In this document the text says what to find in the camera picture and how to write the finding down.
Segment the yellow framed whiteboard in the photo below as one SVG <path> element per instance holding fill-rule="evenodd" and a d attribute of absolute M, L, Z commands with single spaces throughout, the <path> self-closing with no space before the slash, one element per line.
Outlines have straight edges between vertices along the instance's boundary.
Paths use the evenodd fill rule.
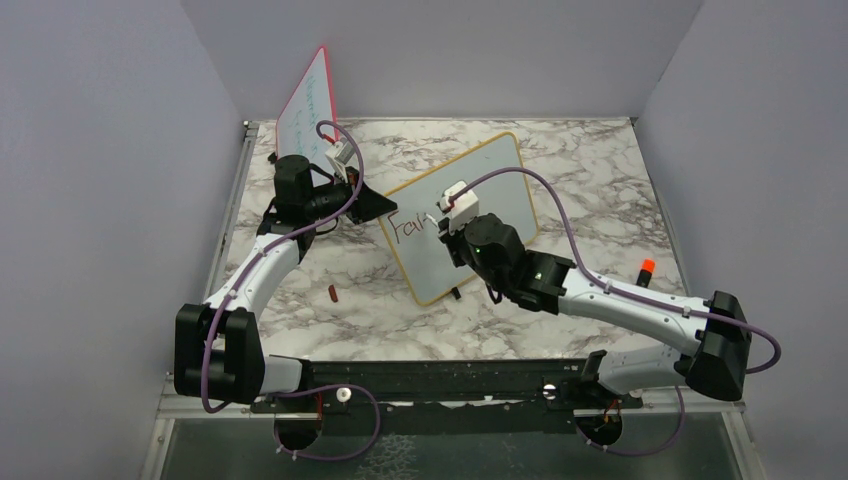
<path fill-rule="evenodd" d="M 437 238 L 429 218 L 442 217 L 437 201 L 459 181 L 467 184 L 505 167 L 521 167 L 518 139 L 511 132 L 498 134 L 467 152 L 401 184 L 386 193 L 397 210 L 379 219 L 415 302 L 428 306 L 475 277 L 467 266 L 456 268 L 446 246 Z M 494 213 L 513 226 L 525 244 L 539 235 L 528 180 L 519 173 L 491 178 L 473 189 L 482 214 Z"/>

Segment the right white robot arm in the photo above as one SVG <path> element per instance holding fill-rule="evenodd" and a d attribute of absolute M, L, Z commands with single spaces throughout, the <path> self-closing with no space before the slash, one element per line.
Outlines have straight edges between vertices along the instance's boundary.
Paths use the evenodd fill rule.
<path fill-rule="evenodd" d="M 635 390 L 681 385 L 716 400 L 741 399 L 752 335 L 734 295 L 717 290 L 703 299 L 611 287 L 601 275 L 584 275 L 571 259 L 526 248 L 516 229 L 494 214 L 456 230 L 442 219 L 437 228 L 452 263 L 483 279 L 494 302 L 600 320 L 657 341 L 592 353 L 576 383 L 585 404 L 600 407 Z"/>

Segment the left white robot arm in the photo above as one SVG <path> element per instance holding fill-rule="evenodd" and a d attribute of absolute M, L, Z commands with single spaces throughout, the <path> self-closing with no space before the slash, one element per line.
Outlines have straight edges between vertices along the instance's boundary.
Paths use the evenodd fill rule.
<path fill-rule="evenodd" d="M 173 382 L 183 396 L 250 404 L 276 393 L 298 411 L 313 401 L 306 361 L 264 354 L 258 319 L 284 278 L 305 258 L 316 223 L 345 215 L 352 223 L 396 210 L 394 201 L 370 189 L 351 166 L 314 185 L 320 167 L 301 155 L 274 164 L 275 195 L 257 229 L 251 255 L 217 292 L 176 315 Z"/>

